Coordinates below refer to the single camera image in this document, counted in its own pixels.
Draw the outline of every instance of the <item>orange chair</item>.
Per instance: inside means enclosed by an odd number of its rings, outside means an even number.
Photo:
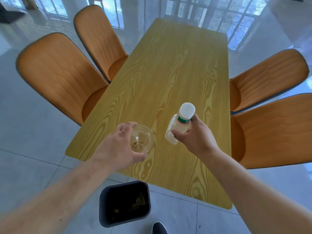
[[[312,94],[231,116],[232,158],[246,169],[312,161]]]
[[[19,54],[16,68],[29,86],[79,125],[108,87],[92,63],[61,33],[28,45]]]
[[[282,94],[309,75],[303,56],[294,49],[281,51],[230,79],[230,110],[235,115]]]
[[[100,72],[112,81],[128,55],[102,8],[83,8],[74,17],[74,27]]]

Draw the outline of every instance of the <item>forearm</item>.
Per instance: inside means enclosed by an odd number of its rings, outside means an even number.
[[[61,233],[112,171],[88,160],[0,222],[0,234]]]
[[[310,233],[312,213],[257,180],[223,152],[205,156],[252,233]]]

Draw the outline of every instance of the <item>tile floor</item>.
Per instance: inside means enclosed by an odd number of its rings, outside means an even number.
[[[20,0],[0,0],[25,11]],[[37,0],[11,25],[0,24],[0,216],[27,202],[80,162],[64,156],[79,126],[46,102],[18,75],[15,59],[29,43],[63,32],[90,59],[73,28],[77,11],[89,4],[104,8],[128,54],[156,17],[182,21],[228,34],[229,77],[287,48],[299,50],[312,67],[312,1],[290,0]],[[308,78],[279,96],[312,92]],[[258,179],[312,211],[312,164],[250,170]],[[150,233],[162,221],[169,233],[249,233],[235,207],[224,210],[150,185],[152,210],[140,221],[103,228],[99,194],[109,185],[131,181],[112,174],[93,194],[65,233]]]

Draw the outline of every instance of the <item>green bottle label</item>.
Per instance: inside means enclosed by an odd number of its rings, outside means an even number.
[[[179,122],[180,124],[186,124],[190,121],[190,119],[188,120],[184,120],[183,118],[181,118],[180,116],[177,118],[177,122]]]

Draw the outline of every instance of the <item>glass cup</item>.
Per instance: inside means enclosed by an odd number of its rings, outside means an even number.
[[[130,135],[130,146],[132,151],[147,153],[153,146],[153,134],[149,128],[143,125],[133,127]]]

